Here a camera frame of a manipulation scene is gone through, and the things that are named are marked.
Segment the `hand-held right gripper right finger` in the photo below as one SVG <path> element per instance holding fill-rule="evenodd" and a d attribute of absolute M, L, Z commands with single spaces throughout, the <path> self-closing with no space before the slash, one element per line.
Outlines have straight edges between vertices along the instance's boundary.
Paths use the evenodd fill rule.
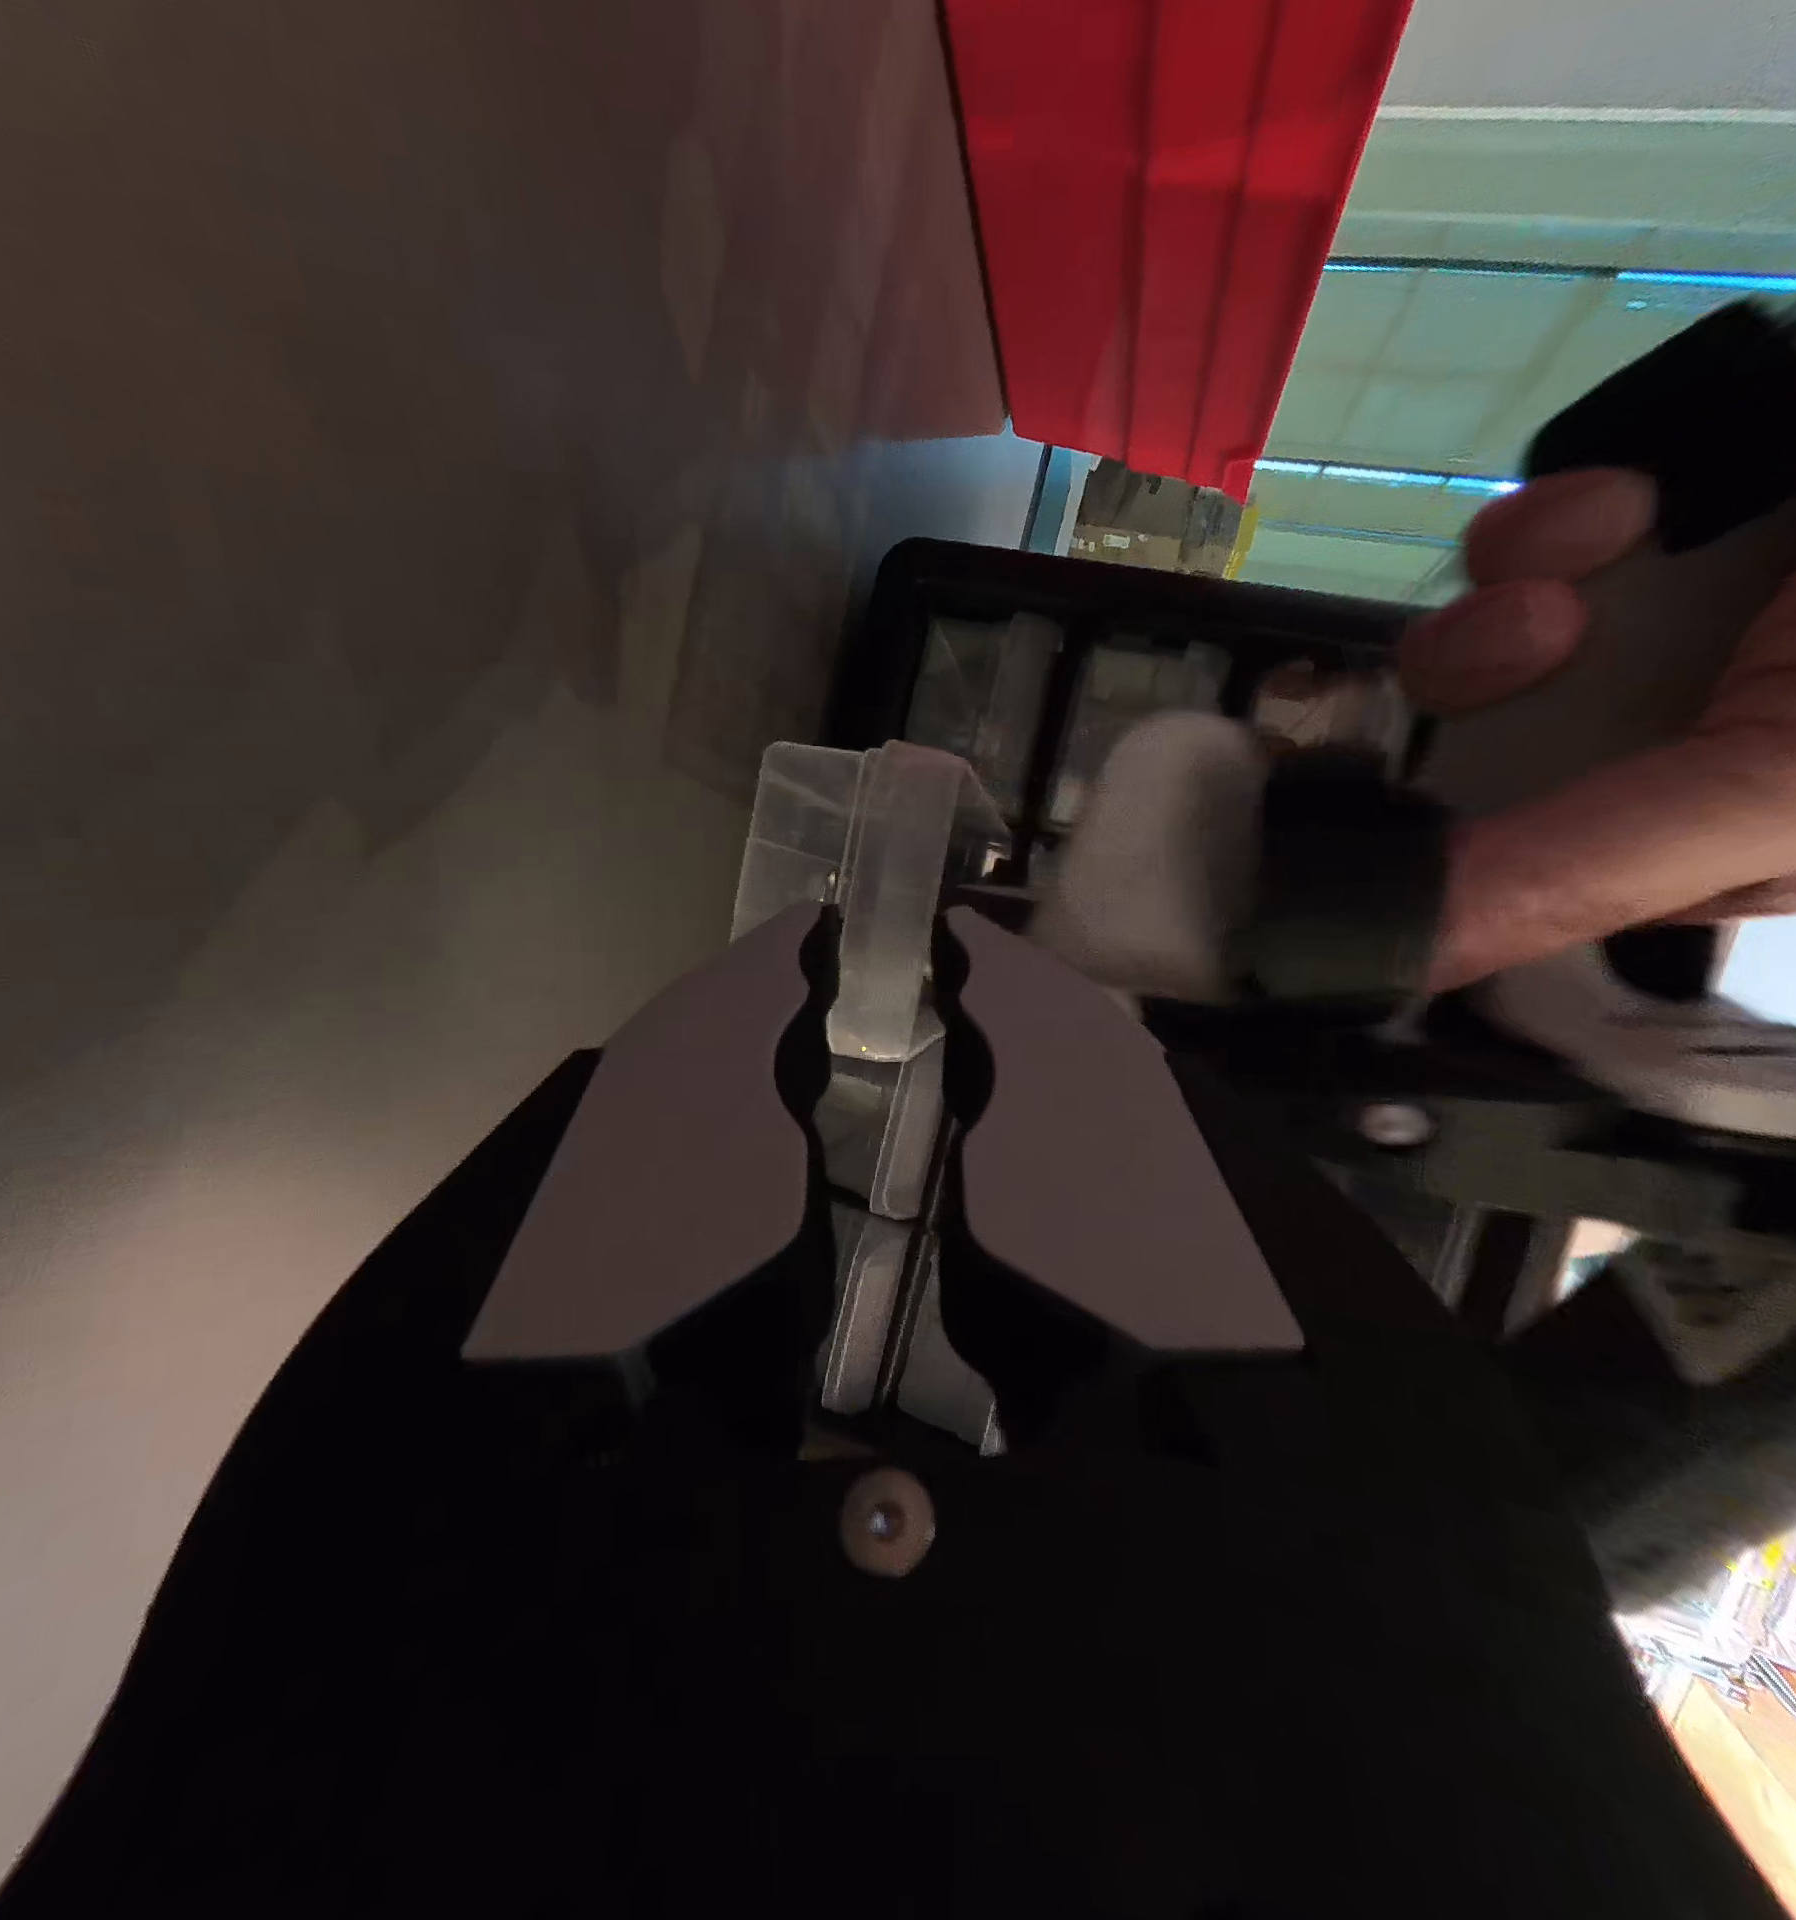
<path fill-rule="evenodd" d="M 989 1069 L 962 1124 L 978 1246 L 1148 1351 L 1299 1354 L 1296 1313 L 1162 1048 L 1044 948 L 973 909 L 943 928 Z"/>

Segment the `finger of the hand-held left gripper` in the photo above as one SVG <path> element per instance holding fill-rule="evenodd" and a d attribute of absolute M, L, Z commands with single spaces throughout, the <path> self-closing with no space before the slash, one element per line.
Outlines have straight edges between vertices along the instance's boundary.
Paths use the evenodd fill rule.
<path fill-rule="evenodd" d="M 1057 955 L 1134 997 L 1238 999 L 1269 770 L 1260 735 L 1218 714 L 1120 734 L 1057 863 Z"/>

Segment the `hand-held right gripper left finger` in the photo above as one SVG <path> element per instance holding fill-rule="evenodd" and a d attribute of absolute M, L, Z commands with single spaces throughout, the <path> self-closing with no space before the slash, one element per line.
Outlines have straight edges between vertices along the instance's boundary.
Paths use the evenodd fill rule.
<path fill-rule="evenodd" d="M 836 915 L 781 909 L 608 1040 L 464 1338 L 471 1363 L 619 1360 L 803 1229 Z"/>

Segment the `clear plastic drawer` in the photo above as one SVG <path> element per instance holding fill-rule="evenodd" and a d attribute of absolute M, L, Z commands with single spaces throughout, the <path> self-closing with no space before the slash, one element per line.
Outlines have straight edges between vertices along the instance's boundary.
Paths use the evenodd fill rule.
<path fill-rule="evenodd" d="M 732 932 L 795 903 L 837 918 L 829 1085 L 816 1105 L 834 1203 L 836 1307 L 816 1360 L 837 1422 L 901 1413 L 1003 1452 L 992 1389 L 941 1329 L 935 1210 L 948 1122 L 934 925 L 1006 853 L 1006 824 L 959 756 L 768 747 Z"/>

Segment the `black drawer cabinet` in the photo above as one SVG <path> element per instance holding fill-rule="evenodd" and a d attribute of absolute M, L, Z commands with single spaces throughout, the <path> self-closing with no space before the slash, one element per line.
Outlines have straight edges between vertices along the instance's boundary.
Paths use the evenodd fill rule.
<path fill-rule="evenodd" d="M 1077 634 L 1161 625 L 1169 635 L 1264 637 L 1392 667 L 1412 622 L 1384 600 L 1194 573 L 1159 573 L 959 539 L 902 539 L 879 564 L 841 651 L 823 745 L 904 740 L 935 614 L 1047 612 Z M 1461 1319 L 1509 1340 L 1558 1309 L 1573 1221 L 1539 1164 L 1576 1102 L 1564 1068 L 1442 995 L 1405 1027 L 1404 1002 L 1280 999 L 1254 983 L 1223 1006 L 1141 997 L 1175 1056 L 1206 1060 L 1257 1111 L 1350 1183 Z"/>

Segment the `red plastic bin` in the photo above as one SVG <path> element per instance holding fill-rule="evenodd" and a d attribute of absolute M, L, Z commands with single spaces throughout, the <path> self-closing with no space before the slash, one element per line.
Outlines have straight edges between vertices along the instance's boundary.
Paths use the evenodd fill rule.
<path fill-rule="evenodd" d="M 938 13 L 1011 426 L 1243 499 L 1414 4 Z"/>

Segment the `person's left hand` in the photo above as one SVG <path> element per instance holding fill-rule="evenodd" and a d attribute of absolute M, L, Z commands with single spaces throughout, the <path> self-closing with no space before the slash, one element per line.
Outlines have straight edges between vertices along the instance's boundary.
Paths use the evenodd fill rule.
<path fill-rule="evenodd" d="M 1467 590 L 1400 642 L 1446 720 L 1558 686 L 1586 583 L 1655 542 L 1694 554 L 1796 484 L 1796 321 L 1720 309 L 1535 438 L 1524 484 L 1464 535 Z M 1692 719 L 1453 833 L 1428 987 L 1449 993 L 1644 925 L 1796 915 L 1796 568 Z"/>

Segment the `glass partition wall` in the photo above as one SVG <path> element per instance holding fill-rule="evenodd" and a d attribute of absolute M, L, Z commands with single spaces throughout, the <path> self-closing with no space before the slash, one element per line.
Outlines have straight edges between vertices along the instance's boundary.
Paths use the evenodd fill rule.
<path fill-rule="evenodd" d="M 1796 107 L 1381 107 L 1228 571 L 1437 604 L 1544 420 L 1788 296 Z"/>

